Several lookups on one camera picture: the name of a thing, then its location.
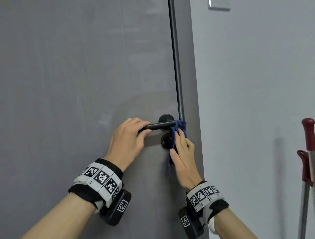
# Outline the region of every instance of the forearm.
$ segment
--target forearm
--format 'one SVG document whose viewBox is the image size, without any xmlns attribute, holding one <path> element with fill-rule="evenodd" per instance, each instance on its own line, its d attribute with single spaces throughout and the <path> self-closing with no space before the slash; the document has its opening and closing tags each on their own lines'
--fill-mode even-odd
<svg viewBox="0 0 315 239">
<path fill-rule="evenodd" d="M 77 239 L 95 207 L 69 193 L 21 239 Z"/>
<path fill-rule="evenodd" d="M 214 219 L 215 231 L 221 239 L 258 239 L 230 208 L 222 210 Z"/>
</svg>

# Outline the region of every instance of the red handle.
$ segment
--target red handle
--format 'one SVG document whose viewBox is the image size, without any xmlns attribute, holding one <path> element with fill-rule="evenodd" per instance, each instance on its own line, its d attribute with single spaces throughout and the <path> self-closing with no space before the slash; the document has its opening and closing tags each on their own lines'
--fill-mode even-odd
<svg viewBox="0 0 315 239">
<path fill-rule="evenodd" d="M 311 118 L 302 120 L 302 125 L 305 132 L 306 149 L 308 151 L 315 151 L 315 135 L 314 135 L 315 121 Z"/>
<path fill-rule="evenodd" d="M 298 150 L 296 153 L 301 158 L 303 164 L 302 181 L 306 182 L 312 187 L 313 182 L 311 180 L 310 161 L 308 159 L 308 153 L 303 150 Z"/>
</svg>

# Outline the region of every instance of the wall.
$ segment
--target wall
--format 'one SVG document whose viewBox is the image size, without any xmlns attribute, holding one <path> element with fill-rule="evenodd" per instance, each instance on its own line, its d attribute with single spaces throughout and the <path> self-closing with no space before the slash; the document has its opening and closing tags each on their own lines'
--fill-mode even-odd
<svg viewBox="0 0 315 239">
<path fill-rule="evenodd" d="M 314 12 L 313 0 L 234 0 L 228 13 L 191 0 L 205 178 L 259 238 L 297 238 L 296 151 L 306 149 L 301 120 L 315 118 Z"/>
</svg>

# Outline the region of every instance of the door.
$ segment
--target door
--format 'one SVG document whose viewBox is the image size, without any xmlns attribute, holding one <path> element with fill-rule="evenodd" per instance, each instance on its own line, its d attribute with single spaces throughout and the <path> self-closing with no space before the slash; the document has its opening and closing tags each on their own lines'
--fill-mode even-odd
<svg viewBox="0 0 315 239">
<path fill-rule="evenodd" d="M 167 1 L 29 0 L 0 7 L 1 238 L 19 238 L 106 154 L 128 117 L 178 119 Z M 165 170 L 162 132 L 123 176 L 116 227 L 93 215 L 81 238 L 186 238 L 185 193 Z"/>
</svg>

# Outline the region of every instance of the blue cloth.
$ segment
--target blue cloth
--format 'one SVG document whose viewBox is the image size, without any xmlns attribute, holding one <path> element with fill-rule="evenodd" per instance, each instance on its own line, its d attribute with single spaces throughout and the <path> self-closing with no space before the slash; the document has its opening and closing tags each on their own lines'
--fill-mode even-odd
<svg viewBox="0 0 315 239">
<path fill-rule="evenodd" d="M 185 138 L 187 138 L 187 133 L 186 133 L 186 121 L 176 120 L 175 122 L 176 122 L 176 125 L 174 127 L 171 127 L 171 129 L 172 129 L 172 136 L 173 136 L 173 139 L 174 139 L 172 148 L 175 149 L 175 151 L 177 152 L 176 145 L 175 145 L 175 132 L 177 131 L 177 133 L 179 133 L 178 129 L 181 129 L 184 132 L 184 134 L 185 134 Z M 167 164 L 168 165 L 174 164 L 173 160 L 171 158 L 171 155 L 169 155 Z"/>
</svg>

